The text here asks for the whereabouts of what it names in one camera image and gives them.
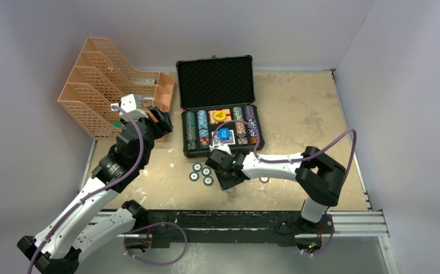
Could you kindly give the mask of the blue playing card deck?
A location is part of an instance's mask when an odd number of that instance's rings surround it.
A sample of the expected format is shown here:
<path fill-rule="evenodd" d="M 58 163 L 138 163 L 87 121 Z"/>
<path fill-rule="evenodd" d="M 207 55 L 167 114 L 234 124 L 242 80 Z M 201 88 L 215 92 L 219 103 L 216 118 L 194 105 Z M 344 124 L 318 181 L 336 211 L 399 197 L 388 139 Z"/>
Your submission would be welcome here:
<path fill-rule="evenodd" d="M 235 145 L 235 135 L 233 130 L 227 128 L 221 128 L 217 133 L 211 132 L 212 134 L 212 144 L 213 145 Z"/>

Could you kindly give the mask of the blue round dealer button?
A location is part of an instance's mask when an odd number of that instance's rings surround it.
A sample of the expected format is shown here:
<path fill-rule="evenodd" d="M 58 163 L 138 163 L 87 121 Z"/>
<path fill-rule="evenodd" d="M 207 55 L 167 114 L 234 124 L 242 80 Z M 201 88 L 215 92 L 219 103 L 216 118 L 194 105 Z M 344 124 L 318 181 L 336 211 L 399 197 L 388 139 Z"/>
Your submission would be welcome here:
<path fill-rule="evenodd" d="M 228 140 L 231 137 L 231 133 L 227 128 L 221 128 L 217 132 L 217 137 L 220 140 Z"/>

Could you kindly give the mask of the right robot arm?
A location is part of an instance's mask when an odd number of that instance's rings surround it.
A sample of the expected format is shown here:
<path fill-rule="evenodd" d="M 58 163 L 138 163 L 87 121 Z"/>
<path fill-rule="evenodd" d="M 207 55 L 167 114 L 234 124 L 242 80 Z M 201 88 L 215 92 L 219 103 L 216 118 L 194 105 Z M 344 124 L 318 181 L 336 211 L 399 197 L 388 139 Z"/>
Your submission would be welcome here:
<path fill-rule="evenodd" d="M 296 182 L 307 194 L 299 227 L 312 232 L 320 226 L 326 210 L 338 204 L 348 169 L 317 147 L 290 155 L 262 155 L 254 151 L 231 154 L 226 146 L 211 150 L 205 164 L 212 169 L 223 191 L 260 178 Z"/>

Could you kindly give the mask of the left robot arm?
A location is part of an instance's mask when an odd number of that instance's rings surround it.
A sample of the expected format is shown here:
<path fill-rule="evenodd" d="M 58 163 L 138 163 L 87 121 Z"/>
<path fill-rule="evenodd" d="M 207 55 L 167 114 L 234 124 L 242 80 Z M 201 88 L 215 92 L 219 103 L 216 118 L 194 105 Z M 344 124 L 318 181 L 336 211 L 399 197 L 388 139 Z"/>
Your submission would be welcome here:
<path fill-rule="evenodd" d="M 127 202 L 112 216 L 88 228 L 90 221 L 135 180 L 149 162 L 155 140 L 172 132 L 168 112 L 156 106 L 150 113 L 131 104 L 113 104 L 123 123 L 116 143 L 93 169 L 83 188 L 62 213 L 35 236 L 17 244 L 30 260 L 27 273 L 75 273 L 94 251 L 123 232 L 142 233 L 148 226 L 147 210 Z"/>

